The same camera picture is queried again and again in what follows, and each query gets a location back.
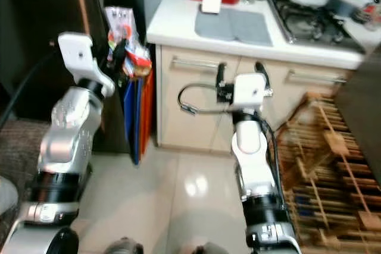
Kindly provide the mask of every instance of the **wooden dish rack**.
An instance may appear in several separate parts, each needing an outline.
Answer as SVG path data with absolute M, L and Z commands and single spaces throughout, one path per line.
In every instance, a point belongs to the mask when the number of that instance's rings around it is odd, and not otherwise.
M 333 99 L 307 93 L 277 144 L 302 252 L 381 253 L 381 189 Z

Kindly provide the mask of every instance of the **gas stove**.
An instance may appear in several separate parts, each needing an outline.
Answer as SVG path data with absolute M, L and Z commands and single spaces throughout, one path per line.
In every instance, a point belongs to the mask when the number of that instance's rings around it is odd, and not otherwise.
M 327 9 L 305 7 L 290 0 L 268 2 L 289 43 L 365 53 L 344 29 L 344 21 Z

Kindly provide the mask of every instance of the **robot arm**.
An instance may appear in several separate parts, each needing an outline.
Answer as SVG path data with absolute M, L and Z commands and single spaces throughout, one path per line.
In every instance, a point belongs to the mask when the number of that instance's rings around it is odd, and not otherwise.
M 246 243 L 254 253 L 301 254 L 283 199 L 279 174 L 271 169 L 266 156 L 265 121 L 260 112 L 264 97 L 273 92 L 264 67 L 257 63 L 256 70 L 257 73 L 238 75 L 234 83 L 225 83 L 224 64 L 220 64 L 216 82 L 217 102 L 230 104 L 220 113 L 231 113 L 235 127 L 232 153 L 236 158 L 236 178 L 246 221 Z M 181 101 L 185 89 L 179 93 L 179 105 L 195 115 L 200 109 Z M 215 114 L 217 111 L 202 110 L 200 113 Z
M 102 100 L 114 93 L 114 83 L 93 59 L 89 36 L 63 33 L 58 43 L 77 86 L 52 110 L 30 197 L 21 206 L 3 254 L 72 254 L 78 250 L 77 234 L 69 225 L 79 211 L 92 139 L 101 123 Z

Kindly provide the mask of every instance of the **gray dish towel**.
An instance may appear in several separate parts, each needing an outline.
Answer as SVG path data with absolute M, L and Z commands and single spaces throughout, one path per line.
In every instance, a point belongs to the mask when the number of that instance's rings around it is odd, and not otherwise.
M 273 46 L 261 13 L 222 8 L 219 14 L 197 13 L 195 31 L 201 37 Z

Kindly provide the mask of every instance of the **black refrigerator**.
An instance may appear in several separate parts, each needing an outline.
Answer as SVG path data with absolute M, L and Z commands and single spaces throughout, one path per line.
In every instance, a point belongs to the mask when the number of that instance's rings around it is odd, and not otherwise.
M 145 38 L 143 0 L 0 0 L 0 85 L 8 94 L 0 103 L 9 99 L 30 69 L 57 45 L 57 36 L 64 31 L 91 35 L 94 53 L 101 62 L 108 31 L 103 7 L 109 5 L 133 8 L 140 38 Z M 57 56 L 30 81 L 14 109 L 16 116 L 49 121 L 52 107 L 72 84 L 71 74 Z M 103 134 L 95 138 L 94 149 L 127 152 L 117 93 L 106 101 L 104 109 Z
M 381 186 L 381 45 L 335 97 L 351 133 Z

